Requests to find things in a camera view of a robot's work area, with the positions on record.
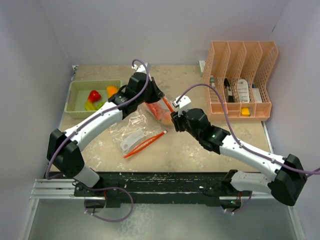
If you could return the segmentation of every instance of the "gray wall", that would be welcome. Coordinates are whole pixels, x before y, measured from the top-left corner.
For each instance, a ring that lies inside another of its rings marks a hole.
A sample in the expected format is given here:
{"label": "gray wall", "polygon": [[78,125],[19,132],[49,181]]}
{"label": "gray wall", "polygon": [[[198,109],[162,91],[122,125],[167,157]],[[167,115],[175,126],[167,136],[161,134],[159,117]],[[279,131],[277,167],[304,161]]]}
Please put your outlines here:
{"label": "gray wall", "polygon": [[16,240],[72,67],[35,0],[0,2],[0,238]]}
{"label": "gray wall", "polygon": [[212,40],[267,40],[288,0],[39,0],[73,64],[196,64]]}
{"label": "gray wall", "polygon": [[[268,85],[273,149],[297,155],[306,170],[314,170],[320,167],[320,1],[289,1],[270,40],[279,48]],[[296,205],[309,240],[320,236],[319,180],[317,175],[308,179]]]}

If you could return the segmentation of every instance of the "beige countertop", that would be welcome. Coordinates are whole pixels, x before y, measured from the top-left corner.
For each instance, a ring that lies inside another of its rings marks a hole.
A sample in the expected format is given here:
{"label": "beige countertop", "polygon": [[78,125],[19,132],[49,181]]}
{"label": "beige countertop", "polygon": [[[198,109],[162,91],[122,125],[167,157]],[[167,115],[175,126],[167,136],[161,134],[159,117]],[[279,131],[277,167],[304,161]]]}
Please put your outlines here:
{"label": "beige countertop", "polygon": [[[128,65],[80,65],[74,80],[121,79],[126,84],[133,73]],[[153,65],[150,74],[170,100],[181,95],[191,85],[202,83],[199,66],[194,65]],[[203,86],[194,88],[187,95],[194,108],[207,111]],[[59,129],[64,131],[81,121],[82,119],[73,119],[66,113]],[[149,123],[160,124],[153,120]],[[212,124],[228,130],[225,122]],[[269,150],[261,122],[234,122],[231,125],[239,139],[262,150]],[[126,159],[106,129],[85,148],[82,155],[86,164],[98,172],[228,172],[230,169],[256,172],[254,168],[238,160],[204,150],[187,132],[176,132],[170,128],[166,135]],[[51,171],[55,172],[57,169],[52,166]]]}

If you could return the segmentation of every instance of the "peach desk organizer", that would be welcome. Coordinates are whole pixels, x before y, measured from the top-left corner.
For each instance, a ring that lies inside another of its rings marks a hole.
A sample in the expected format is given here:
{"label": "peach desk organizer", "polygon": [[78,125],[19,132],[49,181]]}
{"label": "peach desk organizer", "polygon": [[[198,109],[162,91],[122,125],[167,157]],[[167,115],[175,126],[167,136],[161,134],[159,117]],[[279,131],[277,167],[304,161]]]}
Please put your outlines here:
{"label": "peach desk organizer", "polygon": [[[203,82],[214,85],[223,99],[227,115],[232,121],[265,121],[270,117],[271,102],[267,93],[267,81],[278,56],[273,41],[212,41],[203,71]],[[226,102],[224,80],[228,79],[234,102]],[[249,86],[248,103],[240,102],[237,84],[245,79]],[[259,88],[262,102],[253,97],[252,84]],[[224,120],[224,112],[217,95],[205,88],[210,120]],[[241,116],[241,108],[249,108],[251,116]]]}

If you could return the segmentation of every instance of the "clear plastic bag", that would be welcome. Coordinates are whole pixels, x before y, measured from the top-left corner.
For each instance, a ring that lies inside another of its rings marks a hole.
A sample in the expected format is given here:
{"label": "clear plastic bag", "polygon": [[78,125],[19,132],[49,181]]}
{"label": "clear plastic bag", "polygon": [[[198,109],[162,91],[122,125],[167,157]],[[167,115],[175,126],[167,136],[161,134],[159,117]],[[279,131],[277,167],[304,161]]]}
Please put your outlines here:
{"label": "clear plastic bag", "polygon": [[163,125],[173,126],[170,114],[174,107],[165,97],[155,103],[144,103],[143,105],[145,106],[145,109]]}
{"label": "clear plastic bag", "polygon": [[152,120],[148,121],[141,107],[138,107],[137,111],[112,125],[109,132],[113,142],[119,147],[122,154],[127,156],[144,141],[164,133],[163,126],[156,123]]}

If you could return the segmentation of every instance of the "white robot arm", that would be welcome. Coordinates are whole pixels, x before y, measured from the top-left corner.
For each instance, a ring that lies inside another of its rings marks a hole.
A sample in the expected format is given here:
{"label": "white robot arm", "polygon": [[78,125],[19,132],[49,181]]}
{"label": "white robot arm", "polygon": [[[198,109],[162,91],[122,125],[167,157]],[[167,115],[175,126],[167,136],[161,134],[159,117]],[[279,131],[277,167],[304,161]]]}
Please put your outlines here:
{"label": "white robot arm", "polygon": [[[124,92],[121,90],[113,95],[101,109],[78,125],[64,132],[56,129],[51,133],[47,151],[48,160],[51,160],[62,142],[69,138],[63,146],[63,150],[58,153],[53,162],[68,178],[74,178],[89,188],[103,188],[105,186],[104,180],[86,166],[81,152],[105,129],[136,111],[139,104],[144,102],[155,103],[163,98],[164,93],[159,90],[154,79],[150,77],[150,82],[141,96],[126,106],[119,109],[115,108],[132,99],[143,89],[146,82],[146,70],[143,66],[139,68],[135,66],[134,68],[136,72],[131,76]],[[293,206],[296,203],[307,181],[306,175],[287,170],[261,157],[268,156],[282,164],[303,170],[300,160],[296,156],[290,154],[288,157],[282,157],[263,151],[243,141],[240,141],[241,145],[238,145],[228,131],[211,125],[202,109],[191,108],[191,101],[187,96],[183,96],[179,101],[178,99],[179,97],[173,102],[177,111],[171,113],[172,122],[177,132],[186,131],[206,150],[239,160],[260,172],[247,173],[230,170],[226,174],[224,182],[227,182],[231,188],[237,191],[269,193],[283,204]],[[261,156],[248,152],[243,146],[259,153]]]}
{"label": "white robot arm", "polygon": [[[177,112],[173,112],[171,117],[177,132],[187,131],[206,150],[239,160],[260,172],[230,171],[229,183],[236,190],[268,193],[281,203],[289,206],[295,204],[307,181],[306,175],[287,170],[274,162],[303,170],[300,160],[296,156],[290,154],[288,157],[283,157],[272,154],[240,139],[241,145],[239,145],[228,131],[211,125],[202,109],[191,108],[191,101],[187,96],[177,97],[173,105],[177,108]],[[243,147],[247,147],[260,156]],[[268,161],[262,156],[271,158],[272,161]]]}

